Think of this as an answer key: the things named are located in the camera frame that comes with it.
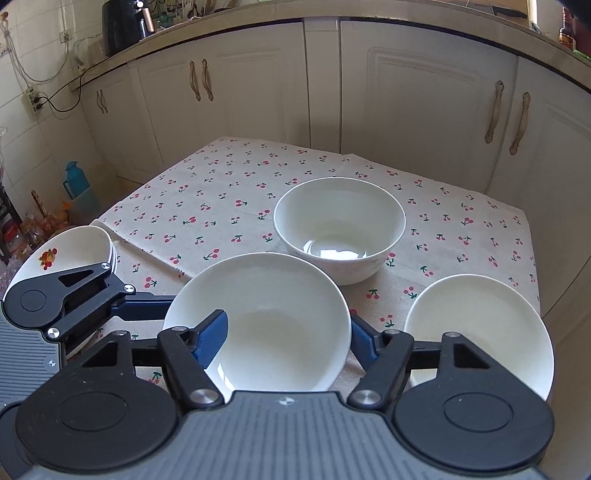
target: cabinet handle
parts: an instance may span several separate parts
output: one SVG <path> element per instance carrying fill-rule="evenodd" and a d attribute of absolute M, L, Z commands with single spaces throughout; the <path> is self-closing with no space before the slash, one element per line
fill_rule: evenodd
<path fill-rule="evenodd" d="M 207 60 L 203 59 L 201 64 L 203 65 L 203 71 L 201 72 L 201 82 L 203 83 L 203 88 L 205 88 L 207 91 L 209 101 L 213 102 L 212 80 L 209 77 L 209 71 L 207 69 Z"/>
<path fill-rule="evenodd" d="M 517 129 L 517 135 L 515 136 L 515 140 L 513 140 L 513 144 L 509 149 L 509 153 L 511 155 L 517 154 L 517 149 L 519 148 L 519 142 L 525 135 L 525 130 L 527 129 L 527 112 L 530 108 L 531 102 L 531 95 L 529 92 L 525 92 L 523 94 L 523 110 L 521 112 L 521 120 L 519 120 L 519 128 Z"/>
<path fill-rule="evenodd" d="M 484 137 L 486 143 L 492 142 L 492 136 L 495 134 L 496 125 L 499 123 L 499 118 L 501 117 L 503 90 L 505 90 L 505 85 L 499 80 L 495 85 L 495 106 L 492 109 L 491 124 L 488 126 L 488 132 L 486 132 Z"/>
<path fill-rule="evenodd" d="M 189 85 L 195 94 L 195 98 L 200 102 L 201 95 L 199 94 L 199 82 L 195 83 L 195 62 L 193 60 L 189 63 Z"/>
<path fill-rule="evenodd" d="M 101 107 L 100 103 L 99 103 L 99 91 L 96 91 L 96 106 L 98 108 L 100 108 L 100 111 L 103 113 L 103 115 L 105 114 L 105 111 L 103 110 L 103 108 Z"/>
<path fill-rule="evenodd" d="M 100 89 L 100 102 L 103 105 L 105 112 L 109 113 L 109 109 L 107 108 L 107 105 L 105 103 L 105 95 L 103 94 L 103 89 Z"/>

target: glass bottle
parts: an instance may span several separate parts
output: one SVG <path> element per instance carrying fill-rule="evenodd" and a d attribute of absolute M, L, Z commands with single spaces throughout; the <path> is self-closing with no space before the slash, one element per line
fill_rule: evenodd
<path fill-rule="evenodd" d="M 562 28 L 558 33 L 558 41 L 561 45 L 564 45 L 569 50 L 574 50 L 575 42 L 574 42 L 574 33 L 573 29 L 570 25 L 571 23 L 571 16 L 570 12 L 567 8 L 562 8 Z"/>

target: black kitchen appliance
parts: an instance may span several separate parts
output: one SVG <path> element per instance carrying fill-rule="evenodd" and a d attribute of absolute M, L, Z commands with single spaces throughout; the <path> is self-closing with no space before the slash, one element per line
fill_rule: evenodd
<path fill-rule="evenodd" d="M 103 43 L 108 57 L 154 33 L 150 9 L 142 0 L 108 0 L 103 4 L 102 16 Z"/>

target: shallow white bowl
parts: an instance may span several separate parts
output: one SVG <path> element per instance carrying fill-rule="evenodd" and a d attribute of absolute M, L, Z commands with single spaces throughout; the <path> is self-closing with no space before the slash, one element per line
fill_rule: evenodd
<path fill-rule="evenodd" d="M 299 258 L 253 253 L 212 265 L 182 288 L 163 329 L 192 328 L 215 309 L 228 314 L 228 338 L 206 372 L 226 401 L 233 390 L 324 391 L 345 366 L 345 299 Z"/>
<path fill-rule="evenodd" d="M 415 299 L 404 331 L 415 340 L 436 342 L 445 332 L 459 332 L 548 398 L 554 378 L 550 336 L 529 302 L 498 280 L 462 274 L 436 281 Z M 410 383 L 432 380 L 435 374 L 415 370 Z"/>
<path fill-rule="evenodd" d="M 46 252 L 50 254 L 42 260 Z M 27 278 L 97 263 L 110 263 L 112 253 L 111 239 L 102 228 L 93 225 L 70 228 L 48 240 L 27 258 L 14 275 L 7 292 L 14 284 Z"/>

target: white bowl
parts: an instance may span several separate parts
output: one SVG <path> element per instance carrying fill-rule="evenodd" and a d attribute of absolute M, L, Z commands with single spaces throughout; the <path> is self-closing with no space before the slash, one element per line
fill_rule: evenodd
<path fill-rule="evenodd" d="M 110 263 L 111 255 L 111 239 L 102 228 L 93 225 L 70 228 L 48 240 L 27 258 L 8 285 L 7 292 L 14 284 L 27 278 Z"/>
<path fill-rule="evenodd" d="M 493 278 L 462 274 L 442 278 L 415 299 L 404 331 L 439 342 L 459 332 L 477 344 L 544 400 L 554 378 L 554 353 L 540 316 L 513 288 Z M 412 386 L 435 378 L 415 370 Z"/>
<path fill-rule="evenodd" d="M 195 327 L 215 309 L 228 338 L 206 372 L 233 390 L 324 391 L 345 366 L 351 321 L 332 280 L 303 260 L 253 253 L 212 265 L 172 302 L 163 329 Z"/>
<path fill-rule="evenodd" d="M 273 225 L 287 251 L 321 268 L 337 285 L 375 274 L 400 240 L 406 217 L 386 190 L 358 179 L 304 182 L 275 207 Z"/>

